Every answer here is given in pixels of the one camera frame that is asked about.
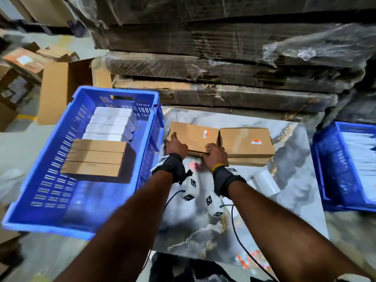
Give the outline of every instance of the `person's left hand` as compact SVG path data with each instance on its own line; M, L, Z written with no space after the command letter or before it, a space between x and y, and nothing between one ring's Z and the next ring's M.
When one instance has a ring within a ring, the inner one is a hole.
M186 144L182 144L176 136L176 132L171 135L171 141L165 140L165 155L169 155L170 153L177 153L179 154L182 159L186 158L188 154L188 146Z

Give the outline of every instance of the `yellow bracelet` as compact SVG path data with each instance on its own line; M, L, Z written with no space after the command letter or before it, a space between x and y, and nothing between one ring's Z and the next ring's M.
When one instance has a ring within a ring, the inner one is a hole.
M214 173L214 170L215 170L217 167L219 167L219 166L225 166L225 165L222 164L222 163L219 163L219 164L215 165L214 168L212 169L212 173Z

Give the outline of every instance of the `marble table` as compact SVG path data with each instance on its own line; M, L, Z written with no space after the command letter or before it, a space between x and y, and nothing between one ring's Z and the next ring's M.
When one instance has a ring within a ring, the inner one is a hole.
M167 138L172 121L213 128L269 128L276 151L273 159L265 167L236 166L236 169L252 185L252 175L262 168L268 168L281 189L281 192L271 199L297 214L328 238L311 151L303 124L179 108L165 108L164 119L164 138ZM191 162L200 163L201 160L187 157L183 163L187 168L194 166ZM199 197L186 202L178 194L167 206L153 250L252 268L255 265L248 262L245 251L236 240L230 214L226 212L222 218L214 218L207 212L204 194L207 189L214 188L211 173L208 170L200 172L199 180ZM170 197L179 189L180 186L174 184ZM234 211L234 223L243 245L267 267L267 261L259 253L255 241L237 211Z

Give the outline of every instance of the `blue crate with white packages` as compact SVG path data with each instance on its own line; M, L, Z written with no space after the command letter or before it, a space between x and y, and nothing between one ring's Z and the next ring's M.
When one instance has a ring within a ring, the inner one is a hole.
M9 207L4 228L89 240L151 176L164 127L158 93L81 86L73 98L24 181L20 197ZM136 159L129 184L78 181L60 173L73 140L82 138L96 107L132 108L137 116L130 141Z
M376 211L376 126L334 122L314 138L326 199Z

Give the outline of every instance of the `hand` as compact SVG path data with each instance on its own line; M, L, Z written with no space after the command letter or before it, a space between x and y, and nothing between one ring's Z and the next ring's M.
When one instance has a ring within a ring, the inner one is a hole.
M186 144L182 144L176 136L176 132L171 135L171 141L165 140L165 155L169 155L170 153L177 153L179 154L182 159L186 158L188 154L188 146Z
M227 153L222 146L219 147L216 144L207 144L205 147L209 155L202 154L201 158L210 172L213 172L214 167L218 164L223 164L224 166L229 165Z

